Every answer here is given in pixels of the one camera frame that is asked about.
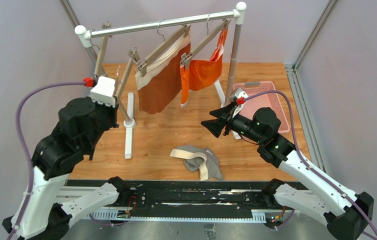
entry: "drying rack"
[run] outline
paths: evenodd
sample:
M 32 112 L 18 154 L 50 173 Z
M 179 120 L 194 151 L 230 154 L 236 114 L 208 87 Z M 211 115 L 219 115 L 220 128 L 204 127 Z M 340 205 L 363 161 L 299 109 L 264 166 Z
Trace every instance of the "drying rack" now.
M 239 40 L 240 34 L 242 31 L 242 24 L 245 18 L 245 10 L 246 10 L 246 3 L 239 2 L 235 6 L 235 9 L 231 11 L 224 11 L 224 12 L 217 12 L 217 13 L 209 13 L 197 16 L 189 16 L 189 17 L 182 17 L 182 18 L 175 18 L 169 20 L 161 20 L 155 22 L 148 22 L 136 25 L 129 25 L 129 26 L 122 26 L 117 28 L 111 28 L 110 23 L 103 24 L 102 29 L 100 30 L 87 30 L 84 26 L 78 25 L 75 27 L 75 33 L 79 36 L 79 39 L 82 42 L 82 45 L 85 48 L 92 48 L 93 44 L 91 42 L 94 38 L 102 38 L 101 44 L 99 47 L 96 65 L 94 68 L 94 75 L 100 76 L 103 71 L 102 63 L 105 59 L 106 47 L 108 44 L 108 38 L 112 37 L 113 35 L 118 34 L 126 34 L 150 29 L 159 29 L 171 26 L 178 26 L 178 25 L 187 25 L 187 24 L 194 24 L 194 23 L 201 23 L 213 20 L 225 20 L 225 19 L 235 19 L 235 30 L 234 30 L 234 39 L 232 42 L 232 50 L 231 50 L 231 59 L 228 71 L 228 81 L 226 92 L 224 94 L 223 87 L 219 79 L 215 81 L 213 84 L 218 95 L 219 101 L 221 103 L 221 107 L 225 106 L 230 101 L 230 95 L 233 90 L 233 82 L 234 82 L 234 74 L 236 71 L 236 60 L 237 60 L 237 52 L 239 49 Z M 133 129 L 136 127 L 136 121 L 134 119 L 134 94 L 132 92 L 128 93 L 128 104 L 127 108 L 125 109 L 122 105 L 121 95 L 124 90 L 125 84 L 127 83 L 128 77 L 130 75 L 131 69 L 133 64 L 136 63 L 137 67 L 140 67 L 140 62 L 145 60 L 140 60 L 140 56 L 137 53 L 137 49 L 130 50 L 128 52 L 130 56 L 128 63 L 126 65 L 124 74 L 119 81 L 117 79 L 116 84 L 119 84 L 115 89 L 117 89 L 115 96 L 117 103 L 119 104 L 119 110 L 124 118 L 123 125 L 126 128 L 125 134 L 125 159 L 131 159 L 133 156 Z

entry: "white wall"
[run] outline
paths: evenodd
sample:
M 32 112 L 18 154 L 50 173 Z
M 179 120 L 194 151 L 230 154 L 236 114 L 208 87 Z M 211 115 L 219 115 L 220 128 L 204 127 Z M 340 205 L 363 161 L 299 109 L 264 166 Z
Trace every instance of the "white wall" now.
M 46 84 L 80 81 L 91 70 L 89 57 L 57 0 L 0 0 L 0 239 L 7 236 L 2 220 L 15 214 L 28 181 L 15 130 L 19 101 Z M 30 98 L 22 111 L 22 128 L 31 153 L 50 134 L 58 110 L 85 92 L 81 86 L 66 86 Z
M 377 1 L 339 1 L 299 69 L 328 172 L 375 199 Z
M 244 0 L 247 3 L 242 27 L 238 62 L 284 62 L 293 64 L 302 50 L 328 0 Z M 109 20 L 112 27 L 122 27 L 162 19 L 174 19 L 230 11 L 238 0 L 70 0 L 82 25 L 87 29 L 100 29 Z M 212 30 L 219 21 L 212 21 Z M 168 37 L 178 27 L 159 30 Z M 192 25 L 192 44 L 196 46 L 206 34 L 206 23 Z M 231 23 L 225 45 L 224 61 L 229 62 L 233 45 L 234 22 Z M 145 57 L 163 41 L 156 29 L 116 35 L 109 40 L 106 62 L 126 63 L 127 52 L 137 46 Z M 215 48 L 216 39 L 198 59 L 208 59 Z

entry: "wooden tabletop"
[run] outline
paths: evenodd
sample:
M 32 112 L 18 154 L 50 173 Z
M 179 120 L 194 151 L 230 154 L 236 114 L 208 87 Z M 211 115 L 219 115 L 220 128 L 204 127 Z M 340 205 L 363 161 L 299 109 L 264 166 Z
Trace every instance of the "wooden tabletop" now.
M 125 69 L 124 63 L 108 63 L 103 67 L 114 78 L 120 66 L 119 75 Z M 220 79 L 224 89 L 227 86 L 229 64 L 224 64 Z M 234 83 L 272 81 L 275 88 L 290 99 L 294 111 L 295 133 L 298 145 L 309 158 L 309 152 L 302 131 L 292 91 L 282 63 L 237 63 Z M 225 181 L 268 181 L 278 178 L 291 181 L 294 178 L 265 162 L 257 153 L 257 146 L 243 140 L 235 140 L 230 134 L 215 138 L 201 121 L 213 119 L 209 111 L 220 107 L 214 86 L 190 92 L 188 103 L 180 107 L 181 93 L 164 111 L 150 115 L 139 111 L 139 98 L 135 75 L 131 73 L 122 94 L 122 102 L 127 106 L 128 93 L 135 96 L 134 119 L 136 127 L 133 135 L 133 157 L 124 159 L 126 129 L 123 117 L 118 111 L 119 128 L 106 131 L 97 144 L 94 158 L 86 157 L 76 165 L 71 179 L 108 179 L 119 176 L 127 180 L 199 180 L 199 171 L 189 172 L 183 160 L 170 157 L 173 148 L 193 145 L 210 148 L 218 157 Z M 290 121 L 288 107 L 280 97 L 287 120 Z M 283 135 L 293 141 L 292 132 Z

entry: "brown cloth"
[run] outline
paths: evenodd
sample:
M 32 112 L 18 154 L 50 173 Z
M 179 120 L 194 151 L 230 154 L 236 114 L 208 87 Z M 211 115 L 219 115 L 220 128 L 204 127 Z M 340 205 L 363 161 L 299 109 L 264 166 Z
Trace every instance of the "brown cloth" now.
M 154 63 L 145 76 L 136 73 L 139 109 L 148 114 L 162 112 L 181 91 L 180 61 L 190 52 L 190 34 L 181 36 Z

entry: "gray floor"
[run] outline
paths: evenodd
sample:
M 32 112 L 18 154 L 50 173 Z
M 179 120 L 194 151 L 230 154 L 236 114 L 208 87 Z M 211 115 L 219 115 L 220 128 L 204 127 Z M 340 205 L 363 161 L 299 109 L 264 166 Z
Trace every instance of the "gray floor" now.
M 334 240 L 326 227 L 314 219 L 296 214 L 278 232 L 256 223 L 217 223 L 215 238 L 207 238 L 204 222 L 134 221 L 120 227 L 106 227 L 80 220 L 64 240 Z

